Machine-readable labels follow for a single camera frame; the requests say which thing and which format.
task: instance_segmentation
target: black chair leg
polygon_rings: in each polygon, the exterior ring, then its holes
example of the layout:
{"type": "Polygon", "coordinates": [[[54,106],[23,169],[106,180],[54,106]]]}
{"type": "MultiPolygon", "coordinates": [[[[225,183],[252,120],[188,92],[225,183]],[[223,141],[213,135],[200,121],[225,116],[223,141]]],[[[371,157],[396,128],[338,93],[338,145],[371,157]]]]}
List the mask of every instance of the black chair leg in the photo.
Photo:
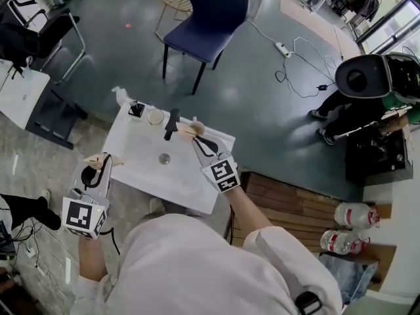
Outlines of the black chair leg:
{"type": "Polygon", "coordinates": [[[165,79],[166,77],[166,64],[168,61],[168,49],[169,49],[169,46],[165,45],[165,52],[163,53],[163,73],[162,73],[163,79],[165,79]]]}
{"type": "Polygon", "coordinates": [[[194,88],[192,89],[192,95],[194,96],[195,95],[195,93],[196,93],[196,91],[197,91],[197,87],[198,87],[198,83],[200,82],[200,79],[201,79],[201,75],[203,75],[203,72],[204,72],[204,68],[205,68],[205,65],[206,65],[207,63],[201,63],[201,68],[199,69],[199,72],[198,72],[198,76],[197,76],[197,79],[196,79],[196,83],[194,84],[194,88]]]}
{"type": "Polygon", "coordinates": [[[213,70],[216,68],[217,63],[219,63],[219,60],[221,59],[222,53],[223,53],[223,51],[221,51],[220,54],[217,55],[215,63],[213,64],[213,70]]]}

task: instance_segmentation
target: white wall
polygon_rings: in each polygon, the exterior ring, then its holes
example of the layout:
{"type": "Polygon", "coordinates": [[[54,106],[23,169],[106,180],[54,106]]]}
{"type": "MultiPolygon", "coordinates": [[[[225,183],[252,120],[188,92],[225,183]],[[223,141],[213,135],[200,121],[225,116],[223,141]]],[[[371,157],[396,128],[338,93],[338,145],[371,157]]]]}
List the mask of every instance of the white wall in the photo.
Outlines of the white wall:
{"type": "Polygon", "coordinates": [[[372,243],[396,245],[381,293],[415,298],[420,294],[420,131],[411,135],[414,179],[367,187],[364,201],[392,202],[391,219],[365,232],[372,243]]]}

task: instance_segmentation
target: plastic water bottle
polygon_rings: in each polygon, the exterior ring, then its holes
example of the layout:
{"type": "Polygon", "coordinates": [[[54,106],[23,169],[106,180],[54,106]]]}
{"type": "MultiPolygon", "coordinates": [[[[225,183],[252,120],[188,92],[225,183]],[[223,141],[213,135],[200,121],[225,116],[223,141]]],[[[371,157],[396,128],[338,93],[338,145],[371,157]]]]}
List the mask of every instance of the plastic water bottle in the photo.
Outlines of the plastic water bottle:
{"type": "Polygon", "coordinates": [[[325,251],[334,252],[339,255],[352,253],[356,255],[366,246],[366,242],[359,238],[359,235],[346,231],[325,231],[321,237],[321,248],[325,251]]]}
{"type": "Polygon", "coordinates": [[[373,225],[379,226],[380,217],[376,207],[363,203],[342,203],[335,208],[334,219],[339,225],[365,230],[373,225]]]}

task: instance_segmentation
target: black strap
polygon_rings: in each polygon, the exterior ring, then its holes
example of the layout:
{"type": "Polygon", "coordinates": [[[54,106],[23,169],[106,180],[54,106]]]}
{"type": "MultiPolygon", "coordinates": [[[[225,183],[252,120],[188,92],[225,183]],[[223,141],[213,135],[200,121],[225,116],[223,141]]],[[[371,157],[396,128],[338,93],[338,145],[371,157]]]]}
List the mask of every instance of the black strap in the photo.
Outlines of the black strap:
{"type": "Polygon", "coordinates": [[[320,298],[311,291],[305,291],[300,294],[295,300],[295,305],[302,315],[315,314],[322,308],[320,298]]]}
{"type": "Polygon", "coordinates": [[[87,190],[88,188],[96,188],[99,185],[100,180],[102,180],[102,176],[104,174],[106,163],[108,162],[110,157],[111,157],[111,154],[108,154],[105,157],[104,163],[102,164],[102,168],[100,169],[100,172],[99,172],[98,180],[95,184],[92,184],[92,180],[95,177],[97,170],[93,169],[90,165],[88,165],[86,168],[84,168],[84,170],[82,170],[81,181],[85,185],[85,190],[87,190]]]}

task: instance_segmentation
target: power strip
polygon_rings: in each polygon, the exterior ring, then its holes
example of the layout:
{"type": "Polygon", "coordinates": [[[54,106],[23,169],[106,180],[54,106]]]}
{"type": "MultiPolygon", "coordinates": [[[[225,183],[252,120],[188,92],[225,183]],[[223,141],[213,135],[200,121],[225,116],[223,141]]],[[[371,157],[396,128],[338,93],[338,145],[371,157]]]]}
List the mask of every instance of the power strip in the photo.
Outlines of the power strip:
{"type": "Polygon", "coordinates": [[[291,57],[291,52],[288,51],[286,49],[286,47],[284,46],[284,44],[277,42],[276,44],[274,44],[274,46],[283,54],[283,56],[285,56],[286,58],[290,58],[291,57]]]}

